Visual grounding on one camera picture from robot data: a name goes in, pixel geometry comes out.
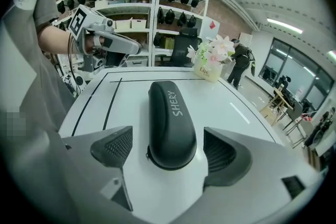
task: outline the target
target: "hand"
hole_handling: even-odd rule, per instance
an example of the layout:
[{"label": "hand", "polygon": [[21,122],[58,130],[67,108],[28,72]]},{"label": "hand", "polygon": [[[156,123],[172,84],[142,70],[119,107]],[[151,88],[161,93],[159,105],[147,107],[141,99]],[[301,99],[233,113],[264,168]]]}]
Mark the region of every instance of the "hand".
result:
[{"label": "hand", "polygon": [[[92,49],[94,47],[94,41],[93,41],[93,37],[94,35],[93,34],[88,34],[85,36],[85,50],[87,52],[92,52]],[[103,37],[99,37],[99,41],[101,44],[104,43],[104,38]]]}]

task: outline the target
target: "desk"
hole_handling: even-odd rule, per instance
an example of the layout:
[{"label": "desk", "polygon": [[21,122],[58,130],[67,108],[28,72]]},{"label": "desk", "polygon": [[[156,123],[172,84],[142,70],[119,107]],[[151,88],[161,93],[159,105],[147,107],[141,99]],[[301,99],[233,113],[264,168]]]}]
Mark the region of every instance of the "desk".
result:
[{"label": "desk", "polygon": [[[280,118],[280,116],[282,114],[283,105],[286,104],[288,106],[288,108],[293,109],[290,106],[290,104],[284,99],[284,95],[277,88],[273,88],[273,90],[275,91],[276,95],[266,106],[264,106],[260,110],[261,114],[263,114],[265,111],[268,110],[268,113],[265,115],[265,118],[266,118],[266,117],[270,116],[270,113],[272,113],[273,110],[277,110],[278,108],[280,109],[280,113],[278,113],[277,116],[273,119],[271,126],[273,126],[278,121],[278,119]],[[272,106],[273,102],[275,100],[277,100],[278,98],[281,98],[281,101],[277,104],[277,106],[275,108],[271,109],[270,107]]]},{"label": "desk", "polygon": [[[208,82],[192,71],[171,67],[104,69],[78,97],[59,130],[62,137],[67,137],[132,125],[133,148],[123,167],[125,183],[133,214],[152,223],[168,223],[202,195],[207,175],[204,127],[226,129],[282,144],[255,107],[232,86],[223,79],[217,83]],[[176,83],[197,136],[195,157],[185,168],[173,172],[159,169],[145,156],[149,144],[148,90],[153,81],[159,80]],[[239,210],[232,215],[233,218],[241,216]]]}]

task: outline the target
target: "black office chair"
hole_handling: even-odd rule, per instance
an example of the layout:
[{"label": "black office chair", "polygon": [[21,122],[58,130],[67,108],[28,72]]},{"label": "black office chair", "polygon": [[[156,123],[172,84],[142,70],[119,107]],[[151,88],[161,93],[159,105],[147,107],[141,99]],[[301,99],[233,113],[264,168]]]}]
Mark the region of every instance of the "black office chair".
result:
[{"label": "black office chair", "polygon": [[175,37],[174,49],[170,61],[164,61],[166,55],[157,55],[161,58],[161,66],[163,67],[192,67],[190,58],[187,57],[188,47],[192,46],[197,50],[202,39],[197,36],[196,28],[183,28]]}]

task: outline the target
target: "gray shirt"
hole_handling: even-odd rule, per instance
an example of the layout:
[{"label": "gray shirt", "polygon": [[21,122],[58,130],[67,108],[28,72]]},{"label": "gray shirt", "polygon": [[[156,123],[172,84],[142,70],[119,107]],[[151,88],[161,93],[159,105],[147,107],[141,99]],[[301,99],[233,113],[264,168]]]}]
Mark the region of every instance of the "gray shirt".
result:
[{"label": "gray shirt", "polygon": [[[43,55],[37,42],[36,27],[57,17],[56,0],[12,0],[1,25],[1,31],[6,33],[7,39],[13,42],[19,52],[16,59],[11,59],[11,66],[5,68],[12,68],[14,71],[9,72],[15,72],[18,65],[23,65],[22,62],[18,62],[21,56],[30,66],[25,70],[16,70],[17,73],[11,76],[14,82],[22,76],[22,86],[18,84],[19,82],[15,84],[10,79],[5,83],[15,84],[13,92],[18,91],[20,87],[25,89],[18,109],[25,114],[26,118],[37,121],[42,127],[54,131],[59,130],[74,98],[50,61]],[[28,86],[24,85],[27,77],[20,72],[28,77],[30,73],[34,73],[34,78]],[[1,97],[3,108],[3,103],[8,99],[5,96]]]}]

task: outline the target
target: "floor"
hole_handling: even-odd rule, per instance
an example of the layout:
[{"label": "floor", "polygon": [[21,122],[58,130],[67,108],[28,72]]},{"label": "floor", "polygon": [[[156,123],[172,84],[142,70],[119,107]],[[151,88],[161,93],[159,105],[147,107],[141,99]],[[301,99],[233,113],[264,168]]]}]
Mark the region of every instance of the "floor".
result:
[{"label": "floor", "polygon": [[[225,74],[222,78],[227,79],[228,74]],[[242,78],[240,80],[238,92],[240,92],[258,110],[261,110],[270,100],[270,97],[267,93],[265,93],[261,88],[256,86],[247,78]],[[295,151],[300,157],[303,157],[307,160],[307,152],[302,148],[302,144],[293,148],[293,146],[296,145],[295,142],[302,138],[299,130],[295,128],[288,136],[286,136],[286,131],[282,130],[290,121],[290,117],[285,116],[281,121],[277,122],[273,126],[273,129],[286,147]],[[290,124],[286,130],[289,130],[293,125],[294,123]]]}]

